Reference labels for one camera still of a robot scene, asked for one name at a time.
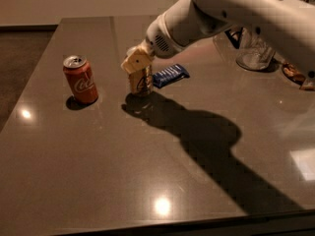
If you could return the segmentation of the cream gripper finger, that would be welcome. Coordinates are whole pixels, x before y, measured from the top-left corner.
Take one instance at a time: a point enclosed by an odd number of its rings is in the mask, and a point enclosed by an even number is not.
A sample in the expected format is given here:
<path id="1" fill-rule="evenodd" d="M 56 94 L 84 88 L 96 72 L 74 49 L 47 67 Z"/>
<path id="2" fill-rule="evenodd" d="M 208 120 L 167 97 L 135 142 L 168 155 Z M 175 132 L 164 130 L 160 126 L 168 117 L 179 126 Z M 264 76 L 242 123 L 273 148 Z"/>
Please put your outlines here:
<path id="1" fill-rule="evenodd" d="M 152 64 L 150 60 L 137 60 L 134 63 L 129 62 L 126 57 L 121 64 L 121 68 L 128 74 L 133 74 L 135 72 L 141 71 Z"/>

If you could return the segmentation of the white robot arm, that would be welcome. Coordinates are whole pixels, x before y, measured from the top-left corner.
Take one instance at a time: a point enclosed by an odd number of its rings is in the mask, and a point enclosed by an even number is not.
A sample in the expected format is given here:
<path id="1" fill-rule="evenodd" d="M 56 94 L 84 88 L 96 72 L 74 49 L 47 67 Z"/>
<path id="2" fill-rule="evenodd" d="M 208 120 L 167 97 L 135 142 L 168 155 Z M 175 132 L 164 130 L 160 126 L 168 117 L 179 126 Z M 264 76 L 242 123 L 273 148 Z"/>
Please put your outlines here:
<path id="1" fill-rule="evenodd" d="M 121 67 L 135 73 L 156 57 L 170 58 L 232 26 L 254 31 L 307 79 L 314 78 L 315 6 L 301 0 L 179 0 L 150 24 Z"/>

